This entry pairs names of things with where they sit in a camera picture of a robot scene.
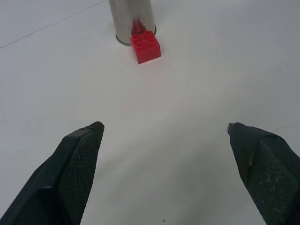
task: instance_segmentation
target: silver canister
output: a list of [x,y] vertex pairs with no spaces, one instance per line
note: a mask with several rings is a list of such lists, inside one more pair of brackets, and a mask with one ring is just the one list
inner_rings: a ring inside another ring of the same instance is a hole
[[124,45],[146,30],[156,33],[150,0],[109,0],[116,37]]

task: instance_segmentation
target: white table surface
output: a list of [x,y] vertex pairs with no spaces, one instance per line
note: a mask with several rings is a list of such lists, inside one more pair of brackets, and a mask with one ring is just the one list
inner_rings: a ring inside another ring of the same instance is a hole
[[99,120],[83,225],[265,224],[225,130],[281,128],[300,153],[300,1],[153,0],[162,57],[142,65],[99,2],[0,2],[0,215]]

